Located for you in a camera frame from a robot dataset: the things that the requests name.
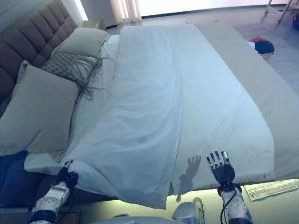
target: upholstered headboard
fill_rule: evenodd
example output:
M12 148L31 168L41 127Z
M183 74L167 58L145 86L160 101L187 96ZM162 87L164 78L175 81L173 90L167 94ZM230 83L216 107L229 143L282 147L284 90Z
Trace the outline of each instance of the upholstered headboard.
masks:
M7 108L20 64L43 65L77 27L60 0L50 0L0 38L0 116Z

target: white pillow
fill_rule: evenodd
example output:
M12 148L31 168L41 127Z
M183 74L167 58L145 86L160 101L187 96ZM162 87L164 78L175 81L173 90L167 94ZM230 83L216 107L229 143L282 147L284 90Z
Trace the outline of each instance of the white pillow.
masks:
M24 61L12 100L0 119L0 156L23 150L48 152L60 162L77 96L78 87L72 81Z
M97 57L104 42L110 38L110 34L100 29L76 28L55 51L73 53L75 55Z

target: light strip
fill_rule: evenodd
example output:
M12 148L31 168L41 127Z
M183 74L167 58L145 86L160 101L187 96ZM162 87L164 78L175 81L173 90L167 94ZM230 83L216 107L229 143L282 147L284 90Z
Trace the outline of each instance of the light strip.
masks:
M80 13L80 15L82 17L82 20L84 20L84 21L88 20L87 15L85 13L85 10L83 8L81 0L75 0L75 3L76 3L78 11L79 11L79 13Z

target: sheer curtain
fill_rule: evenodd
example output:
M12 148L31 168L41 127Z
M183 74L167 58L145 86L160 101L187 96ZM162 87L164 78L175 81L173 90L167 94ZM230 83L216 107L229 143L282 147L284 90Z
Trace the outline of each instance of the sheer curtain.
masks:
M110 0L115 20L119 23L140 22L138 0Z

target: decorative pillow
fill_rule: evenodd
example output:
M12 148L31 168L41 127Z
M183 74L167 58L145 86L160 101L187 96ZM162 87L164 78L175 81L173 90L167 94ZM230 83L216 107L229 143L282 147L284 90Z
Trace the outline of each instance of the decorative pillow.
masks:
M24 61L12 100L0 119L0 155L23 150L49 152L60 162L57 152L68 145L77 96L78 88L72 81Z
M110 35L100 29L76 28L55 51L73 53L75 55L97 57L103 43L110 38Z
M55 52L41 67L42 70L61 78L66 78L77 84L79 93L86 99L93 99L93 87L89 86L90 78L94 75L96 65L101 66L102 60L66 52Z

